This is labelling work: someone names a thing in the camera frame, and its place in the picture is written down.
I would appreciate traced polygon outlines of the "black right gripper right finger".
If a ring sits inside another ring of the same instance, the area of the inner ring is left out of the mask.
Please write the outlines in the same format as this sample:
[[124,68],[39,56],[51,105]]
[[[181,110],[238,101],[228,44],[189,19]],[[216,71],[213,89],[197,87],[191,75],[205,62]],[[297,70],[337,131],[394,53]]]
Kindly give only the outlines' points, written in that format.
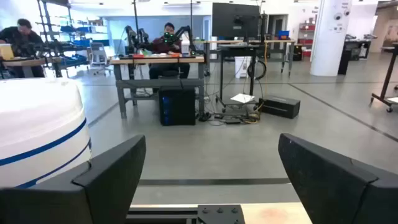
[[398,224],[398,174],[287,133],[278,152],[313,224]]

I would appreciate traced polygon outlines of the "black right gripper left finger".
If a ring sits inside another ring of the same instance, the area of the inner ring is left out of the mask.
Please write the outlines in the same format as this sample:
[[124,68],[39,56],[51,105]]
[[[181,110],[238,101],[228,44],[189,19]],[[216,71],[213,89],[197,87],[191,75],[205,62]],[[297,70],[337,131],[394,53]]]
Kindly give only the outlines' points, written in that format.
[[145,158],[137,135],[34,186],[0,189],[0,224],[124,224]]

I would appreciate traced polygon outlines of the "white disinfecting wipes canister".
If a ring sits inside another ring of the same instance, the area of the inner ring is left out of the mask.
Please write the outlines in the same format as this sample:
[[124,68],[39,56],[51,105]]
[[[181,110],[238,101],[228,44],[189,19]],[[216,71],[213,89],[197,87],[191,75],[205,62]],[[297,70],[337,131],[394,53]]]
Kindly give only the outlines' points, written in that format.
[[75,81],[0,81],[0,189],[31,187],[91,155],[88,120]]

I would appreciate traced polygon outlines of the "black box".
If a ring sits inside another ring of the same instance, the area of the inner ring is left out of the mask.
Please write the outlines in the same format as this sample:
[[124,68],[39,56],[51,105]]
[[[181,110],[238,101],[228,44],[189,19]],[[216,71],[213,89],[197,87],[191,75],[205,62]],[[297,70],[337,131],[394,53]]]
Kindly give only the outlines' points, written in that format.
[[300,110],[300,100],[267,95],[259,99],[261,111],[283,118],[294,119]]

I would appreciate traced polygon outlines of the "black computer tower blue lights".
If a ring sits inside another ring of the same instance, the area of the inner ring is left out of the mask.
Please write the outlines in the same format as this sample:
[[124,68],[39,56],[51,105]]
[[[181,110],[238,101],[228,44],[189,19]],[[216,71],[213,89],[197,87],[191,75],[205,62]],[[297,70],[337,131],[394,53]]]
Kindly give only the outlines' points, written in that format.
[[159,113],[163,126],[196,124],[195,89],[160,89]]

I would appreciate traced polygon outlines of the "black wheeled stand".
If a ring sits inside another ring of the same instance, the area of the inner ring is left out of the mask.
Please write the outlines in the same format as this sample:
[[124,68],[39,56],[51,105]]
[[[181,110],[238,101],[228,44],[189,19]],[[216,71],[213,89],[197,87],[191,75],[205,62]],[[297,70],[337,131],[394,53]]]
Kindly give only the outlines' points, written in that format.
[[377,95],[375,93],[372,93],[371,94],[371,99],[370,99],[370,104],[372,104],[374,100],[378,100],[381,103],[383,103],[384,105],[386,105],[387,106],[386,111],[388,113],[393,112],[393,106],[394,105],[398,105],[397,102],[394,102],[394,101],[390,100],[386,96],[388,85],[389,85],[390,80],[391,80],[391,76],[392,76],[392,72],[393,72],[393,69],[394,69],[394,64],[396,62],[397,56],[398,56],[398,42],[394,42],[392,44],[392,56],[391,56],[391,59],[390,59],[390,62],[389,62],[389,66],[387,68],[387,73],[386,73],[386,76],[385,76],[385,79],[384,79],[384,83],[383,83],[383,86],[382,86],[381,93],[379,95]]

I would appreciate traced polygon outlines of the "white paper sheet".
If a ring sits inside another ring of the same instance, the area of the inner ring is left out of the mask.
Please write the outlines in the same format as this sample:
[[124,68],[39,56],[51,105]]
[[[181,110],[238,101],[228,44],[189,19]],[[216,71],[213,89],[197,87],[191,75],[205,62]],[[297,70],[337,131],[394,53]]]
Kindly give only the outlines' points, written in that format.
[[247,103],[255,103],[255,96],[252,95],[246,95],[243,93],[239,93],[233,97],[230,98],[233,102],[241,103],[241,104],[247,104]]

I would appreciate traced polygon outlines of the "grey office chair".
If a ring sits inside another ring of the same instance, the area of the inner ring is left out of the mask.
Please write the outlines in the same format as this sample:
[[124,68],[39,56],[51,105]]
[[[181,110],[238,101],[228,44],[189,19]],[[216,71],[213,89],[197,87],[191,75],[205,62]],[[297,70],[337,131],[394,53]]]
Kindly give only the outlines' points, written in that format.
[[94,68],[93,75],[99,75],[102,73],[110,75],[112,69],[109,67],[108,57],[104,49],[104,45],[101,42],[90,43],[90,68]]

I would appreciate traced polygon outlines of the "wooden workbench with grey legs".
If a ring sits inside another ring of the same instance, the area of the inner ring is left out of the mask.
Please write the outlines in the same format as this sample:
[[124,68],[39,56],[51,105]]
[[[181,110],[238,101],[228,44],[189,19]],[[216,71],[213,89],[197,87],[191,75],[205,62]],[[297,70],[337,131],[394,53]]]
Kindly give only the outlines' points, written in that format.
[[[143,57],[143,58],[128,58],[128,59],[111,59],[110,64],[114,66],[114,76],[116,79],[116,90],[118,94],[119,110],[122,119],[126,119],[126,103],[128,101],[136,102],[138,100],[152,100],[154,96],[134,96],[131,93],[130,98],[126,98],[124,89],[130,89],[132,91],[138,88],[160,88],[160,87],[195,87],[198,88],[197,100],[198,100],[198,112],[200,115],[205,113],[205,57]],[[121,65],[142,65],[149,63],[195,63],[198,65],[198,77],[187,78],[187,79],[156,79],[156,80],[125,80],[122,78]]]

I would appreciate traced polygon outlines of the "black desk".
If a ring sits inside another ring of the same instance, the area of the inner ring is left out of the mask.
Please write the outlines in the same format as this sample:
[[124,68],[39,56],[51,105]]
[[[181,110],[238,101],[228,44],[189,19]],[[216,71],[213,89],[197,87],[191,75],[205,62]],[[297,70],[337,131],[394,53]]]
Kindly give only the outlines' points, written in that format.
[[349,61],[365,60],[368,57],[371,46],[370,40],[345,41],[338,67],[339,75],[346,75]]

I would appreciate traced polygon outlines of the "wooden side table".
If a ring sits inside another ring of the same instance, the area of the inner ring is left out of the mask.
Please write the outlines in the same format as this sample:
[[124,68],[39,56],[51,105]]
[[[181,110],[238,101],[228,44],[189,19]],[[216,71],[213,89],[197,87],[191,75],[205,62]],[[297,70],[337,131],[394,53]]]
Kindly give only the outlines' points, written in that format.
[[20,59],[20,60],[0,60],[0,62],[5,67],[21,67],[24,72],[24,76],[26,78],[33,78],[34,75],[32,73],[32,67],[44,65],[50,63],[53,69],[55,70],[56,77],[62,77],[62,73],[60,71],[59,63],[61,62],[60,57],[44,57],[38,59]]

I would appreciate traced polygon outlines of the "white round pillar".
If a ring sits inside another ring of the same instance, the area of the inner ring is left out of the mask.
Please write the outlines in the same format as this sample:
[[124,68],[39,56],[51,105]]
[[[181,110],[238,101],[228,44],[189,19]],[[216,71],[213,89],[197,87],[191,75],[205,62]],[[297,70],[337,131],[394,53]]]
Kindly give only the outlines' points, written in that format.
[[[310,74],[316,77],[335,77],[338,74],[341,54],[348,29],[352,0],[320,0],[315,38],[311,54]],[[334,15],[342,14],[338,21]]]

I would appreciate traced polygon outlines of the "red shelf unit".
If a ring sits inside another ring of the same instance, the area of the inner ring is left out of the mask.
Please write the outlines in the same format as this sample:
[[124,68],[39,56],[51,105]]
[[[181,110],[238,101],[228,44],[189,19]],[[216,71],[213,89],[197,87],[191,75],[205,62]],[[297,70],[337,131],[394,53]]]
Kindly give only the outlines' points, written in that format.
[[315,36],[315,24],[300,23],[298,30],[298,43],[302,45],[303,57],[310,57]]

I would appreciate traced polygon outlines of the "white waste bin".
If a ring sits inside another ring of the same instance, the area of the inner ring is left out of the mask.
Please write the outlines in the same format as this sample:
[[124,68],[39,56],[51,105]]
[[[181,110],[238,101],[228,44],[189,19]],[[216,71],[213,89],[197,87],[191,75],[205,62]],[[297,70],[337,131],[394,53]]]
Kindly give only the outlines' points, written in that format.
[[247,78],[248,75],[248,68],[251,63],[251,57],[235,57],[234,64],[235,64],[235,77],[236,78]]

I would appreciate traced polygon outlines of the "person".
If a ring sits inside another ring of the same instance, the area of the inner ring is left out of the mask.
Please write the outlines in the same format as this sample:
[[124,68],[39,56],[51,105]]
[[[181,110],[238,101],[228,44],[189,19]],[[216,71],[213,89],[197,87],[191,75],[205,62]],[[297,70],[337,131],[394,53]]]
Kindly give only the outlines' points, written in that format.
[[[18,19],[17,26],[7,27],[0,31],[0,44],[11,44],[12,51],[16,57],[28,57],[30,54],[21,46],[33,43],[43,44],[41,37],[32,31],[32,25],[27,19]],[[8,67],[10,75],[16,78],[24,78],[22,67]],[[41,66],[31,67],[34,77],[43,78],[44,71]]]
[[[182,43],[180,40],[168,44],[165,42],[164,36],[158,37],[152,41],[152,48],[150,51],[153,54],[171,54],[171,53],[181,53]],[[180,78],[187,78],[190,72],[189,63],[152,63],[149,65],[149,77],[150,79],[158,79],[159,76],[163,75],[164,72],[180,71],[182,74]]]

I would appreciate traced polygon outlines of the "long wooden table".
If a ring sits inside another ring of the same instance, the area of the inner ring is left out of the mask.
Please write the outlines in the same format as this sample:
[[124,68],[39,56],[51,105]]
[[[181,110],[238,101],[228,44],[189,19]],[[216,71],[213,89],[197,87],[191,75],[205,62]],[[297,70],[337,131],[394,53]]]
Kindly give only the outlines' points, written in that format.
[[[219,62],[220,60],[216,56],[216,49],[211,49],[211,44],[216,44],[218,47],[221,44],[240,44],[242,40],[194,40],[195,44],[203,44],[203,50],[206,54],[206,66],[209,68],[210,63]],[[280,44],[282,49],[279,50],[268,50],[268,44]],[[291,76],[292,66],[293,66],[293,56],[294,56],[294,48],[295,41],[294,40],[265,40],[264,41],[264,63],[268,64],[269,62],[280,62],[282,64],[280,72],[284,72],[285,64],[288,64],[288,74]],[[267,54],[282,54],[282,58],[267,58]]]

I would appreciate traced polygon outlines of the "black shelf rack blue bins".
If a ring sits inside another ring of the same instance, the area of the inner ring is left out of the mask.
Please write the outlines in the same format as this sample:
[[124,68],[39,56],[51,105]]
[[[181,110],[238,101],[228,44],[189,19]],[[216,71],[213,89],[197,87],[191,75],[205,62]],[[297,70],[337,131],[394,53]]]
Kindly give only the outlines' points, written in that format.
[[110,46],[107,27],[102,19],[89,20],[82,15],[72,17],[68,0],[35,0],[39,18],[35,23],[39,35],[48,44],[52,57],[60,59],[59,68],[88,65],[91,60],[91,46],[100,43]]

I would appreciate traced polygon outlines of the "yellow box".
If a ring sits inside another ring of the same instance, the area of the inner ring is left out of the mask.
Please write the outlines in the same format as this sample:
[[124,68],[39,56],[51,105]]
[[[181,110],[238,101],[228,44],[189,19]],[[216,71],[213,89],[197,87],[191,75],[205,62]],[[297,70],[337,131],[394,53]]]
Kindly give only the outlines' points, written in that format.
[[14,58],[11,44],[0,44],[0,57],[4,60],[12,60]]

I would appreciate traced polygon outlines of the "black rolling monitor stand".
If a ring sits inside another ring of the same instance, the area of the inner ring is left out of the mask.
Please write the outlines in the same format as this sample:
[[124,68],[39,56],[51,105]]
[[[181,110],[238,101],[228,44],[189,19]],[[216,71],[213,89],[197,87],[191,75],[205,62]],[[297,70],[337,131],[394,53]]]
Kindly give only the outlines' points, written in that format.
[[241,103],[233,100],[224,100],[223,99],[223,63],[225,57],[250,57],[250,63],[248,66],[248,76],[250,78],[250,86],[249,86],[249,95],[253,94],[254,90],[254,79],[255,79],[255,64],[256,64],[256,50],[258,49],[258,45],[250,45],[250,44],[221,44],[218,49],[218,56],[220,57],[220,87],[219,92],[216,95],[216,102],[222,105],[221,112],[225,113],[228,106],[242,106],[245,103]]

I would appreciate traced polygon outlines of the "black monitor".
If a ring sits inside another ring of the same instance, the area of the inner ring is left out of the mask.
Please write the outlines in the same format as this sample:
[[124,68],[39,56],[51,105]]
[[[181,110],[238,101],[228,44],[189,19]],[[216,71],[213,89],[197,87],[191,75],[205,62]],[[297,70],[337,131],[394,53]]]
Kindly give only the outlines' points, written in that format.
[[260,7],[214,2],[212,36],[256,38],[259,33]]

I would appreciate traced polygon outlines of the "black aluminium table frame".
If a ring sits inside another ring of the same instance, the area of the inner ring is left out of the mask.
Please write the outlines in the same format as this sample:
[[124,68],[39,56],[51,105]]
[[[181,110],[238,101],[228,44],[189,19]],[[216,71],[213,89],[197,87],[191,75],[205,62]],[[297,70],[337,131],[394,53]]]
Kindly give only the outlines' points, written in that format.
[[125,224],[245,224],[240,205],[130,208]]

